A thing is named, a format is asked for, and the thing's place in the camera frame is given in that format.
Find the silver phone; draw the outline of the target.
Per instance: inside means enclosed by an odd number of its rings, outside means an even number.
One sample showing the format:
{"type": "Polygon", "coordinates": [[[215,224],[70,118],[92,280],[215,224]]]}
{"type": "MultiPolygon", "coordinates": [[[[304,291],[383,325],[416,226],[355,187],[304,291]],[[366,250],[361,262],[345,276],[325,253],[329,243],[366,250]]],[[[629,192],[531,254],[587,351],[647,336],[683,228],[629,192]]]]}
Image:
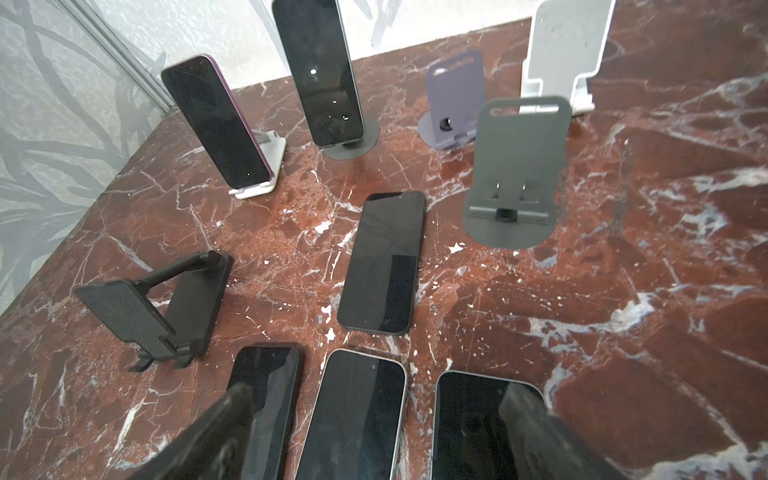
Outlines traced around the silver phone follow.
{"type": "Polygon", "coordinates": [[[407,373],[393,359],[337,349],[327,358],[298,479],[392,479],[407,373]]]}

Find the black phone from folding stand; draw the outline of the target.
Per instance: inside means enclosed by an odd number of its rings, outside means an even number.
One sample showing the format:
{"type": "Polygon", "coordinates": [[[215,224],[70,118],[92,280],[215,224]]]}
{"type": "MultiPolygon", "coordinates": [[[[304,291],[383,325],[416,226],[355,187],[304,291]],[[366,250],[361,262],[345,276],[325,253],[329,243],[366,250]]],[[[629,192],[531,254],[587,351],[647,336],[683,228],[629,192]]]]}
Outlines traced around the black phone from folding stand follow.
{"type": "Polygon", "coordinates": [[[248,385],[256,407],[243,479],[283,477],[302,363],[300,348],[291,344],[247,346],[235,357],[228,385],[248,385]]]}

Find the white folding phone stand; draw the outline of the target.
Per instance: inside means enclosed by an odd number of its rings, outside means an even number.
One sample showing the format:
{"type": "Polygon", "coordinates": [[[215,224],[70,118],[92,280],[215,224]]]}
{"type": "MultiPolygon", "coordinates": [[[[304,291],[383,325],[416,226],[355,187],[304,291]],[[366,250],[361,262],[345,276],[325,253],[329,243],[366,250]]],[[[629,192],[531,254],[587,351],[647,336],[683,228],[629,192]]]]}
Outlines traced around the white folding phone stand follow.
{"type": "Polygon", "coordinates": [[[523,98],[559,96],[574,116],[595,110],[587,80],[600,69],[615,3],[549,0],[533,17],[523,61],[523,98]]]}

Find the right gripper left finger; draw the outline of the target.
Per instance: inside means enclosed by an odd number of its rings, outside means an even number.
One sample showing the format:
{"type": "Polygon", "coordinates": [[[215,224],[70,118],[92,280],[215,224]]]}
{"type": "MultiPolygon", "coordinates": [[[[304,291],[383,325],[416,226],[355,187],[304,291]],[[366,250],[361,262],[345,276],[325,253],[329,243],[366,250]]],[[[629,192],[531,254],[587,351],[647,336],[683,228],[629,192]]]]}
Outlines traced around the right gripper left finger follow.
{"type": "Polygon", "coordinates": [[[133,479],[239,479],[255,416],[251,387],[237,383],[133,479]]]}

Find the teal phone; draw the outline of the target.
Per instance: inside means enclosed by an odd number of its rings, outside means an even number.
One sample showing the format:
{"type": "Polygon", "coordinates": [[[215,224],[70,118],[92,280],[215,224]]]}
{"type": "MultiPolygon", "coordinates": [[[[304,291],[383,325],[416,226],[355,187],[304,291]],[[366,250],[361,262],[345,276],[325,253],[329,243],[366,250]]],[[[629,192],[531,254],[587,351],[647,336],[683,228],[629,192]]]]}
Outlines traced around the teal phone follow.
{"type": "Polygon", "coordinates": [[[361,140],[364,120],[338,3],[277,0],[272,13],[314,143],[361,140]]]}

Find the purple phone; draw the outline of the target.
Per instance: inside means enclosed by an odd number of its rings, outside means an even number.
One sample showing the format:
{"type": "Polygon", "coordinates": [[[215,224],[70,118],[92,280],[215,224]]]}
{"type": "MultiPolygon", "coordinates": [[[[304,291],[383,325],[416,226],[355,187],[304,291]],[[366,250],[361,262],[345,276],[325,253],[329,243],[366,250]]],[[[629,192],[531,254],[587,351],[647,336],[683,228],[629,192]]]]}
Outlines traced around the purple phone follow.
{"type": "Polygon", "coordinates": [[[255,136],[215,60],[198,55],[165,68],[161,80],[229,187],[237,163],[250,158],[255,136]]]}

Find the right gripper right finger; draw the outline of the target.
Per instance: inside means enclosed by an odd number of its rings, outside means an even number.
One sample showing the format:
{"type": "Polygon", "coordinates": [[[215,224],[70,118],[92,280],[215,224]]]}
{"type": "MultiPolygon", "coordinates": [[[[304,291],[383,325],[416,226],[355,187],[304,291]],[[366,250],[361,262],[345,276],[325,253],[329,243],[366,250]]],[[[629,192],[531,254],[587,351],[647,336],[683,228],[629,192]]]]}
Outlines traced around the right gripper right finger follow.
{"type": "Polygon", "coordinates": [[[499,406],[520,479],[624,479],[527,387],[508,385],[499,406]]]}

